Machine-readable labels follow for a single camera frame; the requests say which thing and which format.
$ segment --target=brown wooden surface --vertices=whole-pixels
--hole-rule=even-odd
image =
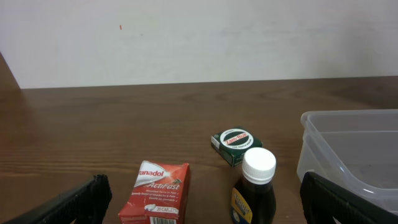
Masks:
[[[19,86],[0,52],[0,91],[9,90],[19,90]]]
[[[119,223],[144,159],[189,162],[185,223],[231,223],[231,168],[210,136],[242,125],[277,158],[274,223],[305,223],[296,166],[306,111],[396,108],[397,77],[23,90],[0,95],[0,222],[94,174]]]

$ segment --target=white wall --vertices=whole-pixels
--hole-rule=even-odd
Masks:
[[[398,1],[1,0],[0,51],[21,88],[395,75]]]

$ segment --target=box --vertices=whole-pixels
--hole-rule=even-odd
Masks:
[[[242,163],[248,149],[262,147],[262,142],[238,126],[212,135],[211,146],[234,167]]]
[[[398,215],[398,110],[312,111],[297,166]]]
[[[189,164],[143,161],[130,199],[119,212],[122,224],[183,224]]]

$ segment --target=small bottle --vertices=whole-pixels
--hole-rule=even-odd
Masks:
[[[261,147],[246,151],[243,157],[243,176],[232,189],[231,218],[235,224],[271,224],[276,211],[272,188],[275,156]]]

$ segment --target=barcode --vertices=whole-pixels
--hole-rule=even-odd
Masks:
[[[220,143],[213,136],[211,137],[211,143],[213,143],[217,149],[220,147]]]
[[[149,217],[150,224],[177,224],[175,220],[169,220],[166,218],[156,218],[156,217]]]

